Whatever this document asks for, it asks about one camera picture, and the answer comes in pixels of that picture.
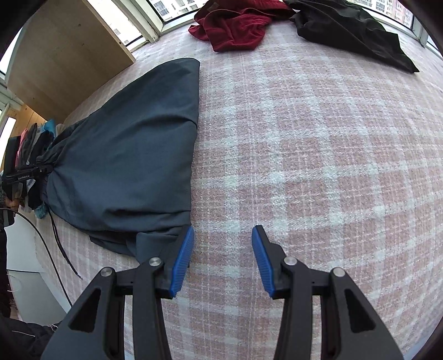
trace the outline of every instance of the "metal screw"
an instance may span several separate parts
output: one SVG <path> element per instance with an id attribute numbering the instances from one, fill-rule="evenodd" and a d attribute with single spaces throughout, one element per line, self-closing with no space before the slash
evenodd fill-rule
<path id="1" fill-rule="evenodd" d="M 293 256 L 287 256 L 284 258 L 284 263 L 286 265 L 295 265 L 297 263 L 297 259 Z"/>
<path id="2" fill-rule="evenodd" d="M 162 259 L 160 259 L 160 258 L 155 257 L 155 258 L 149 259 L 149 265 L 151 265 L 151 266 L 158 266 L 161 263 L 162 263 Z"/>
<path id="3" fill-rule="evenodd" d="M 342 278 L 346 275 L 346 272 L 341 267 L 335 267 L 334 270 L 332 270 L 335 276 L 338 276 L 339 278 Z"/>
<path id="4" fill-rule="evenodd" d="M 100 270 L 100 275 L 107 277 L 110 274 L 112 274 L 112 268 L 111 267 L 104 267 L 103 269 Z"/>

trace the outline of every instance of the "blue gripper pad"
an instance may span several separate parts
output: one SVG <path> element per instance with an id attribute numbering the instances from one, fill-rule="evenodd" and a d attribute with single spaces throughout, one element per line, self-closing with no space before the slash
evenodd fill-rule
<path id="1" fill-rule="evenodd" d="M 182 247 L 180 248 L 179 254 L 177 256 L 177 260 L 175 261 L 174 267 L 172 268 L 172 280 L 171 286 L 169 287 L 169 293 L 172 297 L 175 297 L 182 288 L 186 269 L 188 268 L 193 248 L 194 228 L 190 226 L 188 232 L 186 233 L 185 239 L 183 240 Z"/>
<path id="2" fill-rule="evenodd" d="M 264 248 L 263 241 L 255 227 L 252 229 L 252 248 L 254 250 L 255 259 L 257 260 L 263 287 L 269 296 L 273 297 L 275 293 L 274 272 L 268 254 Z"/>

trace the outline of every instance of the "red cloth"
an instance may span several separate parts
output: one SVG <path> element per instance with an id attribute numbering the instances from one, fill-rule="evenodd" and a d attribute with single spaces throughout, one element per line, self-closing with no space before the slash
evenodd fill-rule
<path id="1" fill-rule="evenodd" d="M 28 129 L 25 128 L 25 130 L 23 130 L 23 132 L 22 132 L 22 135 L 20 136 L 19 150 L 17 151 L 17 155 L 16 155 L 16 167 L 19 164 L 20 151 L 22 151 L 23 141 L 25 140 L 27 132 L 28 132 Z"/>
<path id="2" fill-rule="evenodd" d="M 210 41 L 214 51 L 253 50 L 266 25 L 294 14 L 279 0 L 209 0 L 194 16 L 199 25 L 192 25 L 189 32 Z"/>

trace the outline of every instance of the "white wall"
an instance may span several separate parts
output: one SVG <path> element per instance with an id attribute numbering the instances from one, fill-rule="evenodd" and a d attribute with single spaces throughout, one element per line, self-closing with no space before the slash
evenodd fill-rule
<path id="1" fill-rule="evenodd" d="M 8 271 L 14 299 L 24 322 L 40 325 L 63 320 L 66 312 L 46 286 L 39 273 Z"/>
<path id="2" fill-rule="evenodd" d="M 35 224 L 34 213 L 24 215 Z M 39 236 L 33 227 L 25 219 L 16 215 L 14 225 L 6 227 L 5 231 L 8 236 L 7 268 L 19 271 L 42 271 L 35 253 L 35 237 Z"/>

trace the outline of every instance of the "black cloth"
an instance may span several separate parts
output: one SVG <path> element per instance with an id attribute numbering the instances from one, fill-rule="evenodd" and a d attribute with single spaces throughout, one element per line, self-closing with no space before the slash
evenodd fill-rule
<path id="1" fill-rule="evenodd" d="M 53 140 L 54 140 L 54 135 L 51 131 L 46 130 L 40 134 L 39 138 L 37 139 L 37 142 L 34 144 L 32 150 L 30 151 L 31 154 L 29 155 L 29 165 L 35 164 L 37 157 L 45 153 L 45 151 L 49 148 L 49 145 L 51 145 Z"/>
<path id="2" fill-rule="evenodd" d="M 22 148 L 19 154 L 18 167 L 26 165 L 26 161 L 31 153 L 32 144 L 34 143 L 35 135 L 37 133 L 37 124 L 34 123 L 28 130 L 25 139 L 23 140 Z"/>
<path id="3" fill-rule="evenodd" d="M 35 184 L 31 186 L 31 188 L 28 191 L 28 206 L 35 210 L 38 208 L 41 204 L 43 204 L 42 199 L 40 198 L 40 180 L 36 180 Z"/>
<path id="4" fill-rule="evenodd" d="M 419 72 L 400 48 L 398 35 L 387 32 L 368 12 L 344 0 L 284 0 L 299 10 L 290 20 L 306 40 L 370 56 L 404 71 Z"/>
<path id="5" fill-rule="evenodd" d="M 14 172 L 16 168 L 16 158 L 17 151 L 20 147 L 21 136 L 15 136 L 8 139 L 4 154 L 4 166 L 3 173 L 10 174 Z M 23 192 L 23 183 L 16 183 L 12 185 L 2 184 L 2 189 L 0 191 L 0 206 L 6 207 L 5 198 L 8 197 L 10 200 L 14 200 L 17 194 Z M 14 214 L 11 211 L 0 211 L 0 229 L 6 226 L 12 225 L 14 223 Z"/>
<path id="6" fill-rule="evenodd" d="M 65 129 L 37 163 L 53 163 L 42 199 L 112 251 L 139 262 L 190 224 L 200 63 L 161 64 Z"/>
<path id="7" fill-rule="evenodd" d="M 34 360 L 40 359 L 58 324 L 43 326 L 16 319 L 0 318 L 12 335 L 16 346 L 24 350 Z"/>
<path id="8" fill-rule="evenodd" d="M 0 314 L 4 317 L 11 315 L 9 306 L 9 278 L 6 272 L 6 231 L 0 231 Z"/>

